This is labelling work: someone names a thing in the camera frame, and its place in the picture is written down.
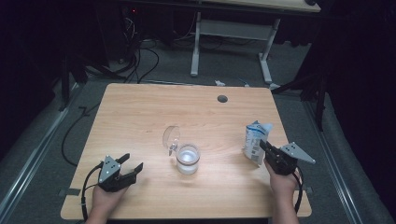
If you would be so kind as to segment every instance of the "gray carpet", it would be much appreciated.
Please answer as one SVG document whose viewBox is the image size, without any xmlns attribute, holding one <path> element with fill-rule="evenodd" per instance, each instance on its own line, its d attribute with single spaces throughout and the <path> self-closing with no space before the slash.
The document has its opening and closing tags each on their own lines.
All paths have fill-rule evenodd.
<svg viewBox="0 0 396 224">
<path fill-rule="evenodd" d="M 263 82 L 257 56 L 264 44 L 252 42 L 246 45 L 236 45 L 235 42 L 244 43 L 241 40 L 230 40 L 230 43 L 219 45 L 211 39 L 204 41 L 198 77 L 190 77 L 191 45 L 185 47 L 174 45 L 170 48 L 158 44 L 152 50 L 158 53 L 159 64 L 144 77 L 142 83 L 160 80 L 215 85 L 215 80 L 220 80 L 226 86 L 244 86 L 245 83 L 239 79 L 241 78 L 252 87 L 268 87 Z M 154 42 L 149 41 L 142 47 L 148 48 L 153 44 Z M 184 41 L 179 44 L 189 44 L 189 42 Z M 293 80 L 308 49 L 309 47 L 292 48 L 287 43 L 281 46 L 274 45 L 268 62 L 273 81 L 280 85 Z M 155 63 L 156 56 L 152 52 L 142 49 L 141 64 L 137 74 L 142 76 Z M 82 113 L 82 109 L 79 107 L 91 108 L 99 103 L 106 85 L 110 82 L 116 81 L 106 77 L 90 77 L 85 86 L 78 88 L 79 94 L 68 107 L 64 121 L 49 143 L 47 155 L 26 191 L 22 194 L 8 223 L 75 223 L 62 220 L 60 217 L 64 202 L 64 196 L 60 195 L 60 192 L 69 187 L 75 172 L 75 167 L 68 164 L 62 156 L 62 141 L 68 128 L 75 120 L 79 119 Z M 58 108 L 61 104 L 59 88 L 56 91 L 58 92 L 57 98 L 35 119 L 0 164 L 0 178 L 2 179 L 0 195 L 2 198 L 7 195 L 30 153 L 34 151 L 42 136 L 50 128 L 51 121 L 59 115 Z M 301 223 L 351 223 L 334 185 L 333 175 L 320 140 L 320 137 L 323 136 L 329 144 L 338 168 L 342 171 L 351 197 L 359 209 L 361 223 L 394 223 L 387 209 L 378 200 L 370 181 L 350 150 L 332 111 L 331 101 L 327 98 L 323 117 L 324 133 L 318 133 L 309 113 L 311 103 L 301 102 L 295 93 L 295 91 L 287 91 L 274 97 L 289 140 L 296 142 L 317 161 L 315 165 L 300 163 L 304 171 L 304 187 L 308 190 L 307 195 L 313 210 L 310 217 L 300 219 Z M 65 155 L 72 162 L 78 162 L 95 112 L 96 109 L 88 117 L 81 119 L 65 139 Z M 244 219 L 229 220 L 228 223 L 259 222 L 260 220 Z"/>
</svg>

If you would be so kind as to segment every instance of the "table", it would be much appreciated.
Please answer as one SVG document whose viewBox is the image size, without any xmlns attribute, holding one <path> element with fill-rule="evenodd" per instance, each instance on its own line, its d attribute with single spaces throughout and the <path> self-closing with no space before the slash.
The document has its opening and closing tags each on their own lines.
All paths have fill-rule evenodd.
<svg viewBox="0 0 396 224">
<path fill-rule="evenodd" d="M 272 8 L 277 10 L 294 10 L 302 12 L 320 12 L 318 4 L 309 6 L 304 0 L 200 0 L 199 3 L 217 3 L 217 4 L 231 4 L 245 7 L 258 8 Z M 272 26 L 248 24 L 240 22 L 229 21 L 213 21 L 202 20 L 201 12 L 197 13 L 197 20 L 195 24 L 195 44 L 192 53 L 191 61 L 191 76 L 198 76 L 199 67 L 199 42 L 201 35 L 221 35 L 236 38 L 247 38 L 255 40 L 266 40 L 265 46 L 261 53 L 259 53 L 259 60 L 262 67 L 262 75 L 264 81 L 268 84 L 272 83 L 270 71 L 268 69 L 267 57 L 271 46 L 274 42 L 276 31 L 278 29 L 280 19 L 274 20 Z"/>
<path fill-rule="evenodd" d="M 228 101 L 219 102 L 219 95 Z M 274 124 L 269 134 L 273 145 L 289 142 L 272 93 L 265 88 L 110 84 L 70 188 L 81 189 L 87 173 L 105 155 L 116 159 L 131 153 L 121 172 L 129 173 L 140 162 L 144 168 L 112 218 L 270 217 L 268 172 L 242 150 L 246 125 L 255 120 Z M 181 143 L 200 148 L 199 169 L 193 175 L 181 174 L 176 158 L 163 146 L 163 132 L 172 125 L 179 127 Z M 88 186 L 97 176 L 93 173 Z M 91 190 L 86 193 L 88 211 Z M 298 216 L 310 214 L 304 193 Z M 61 215 L 82 219 L 80 196 L 66 196 Z"/>
</svg>

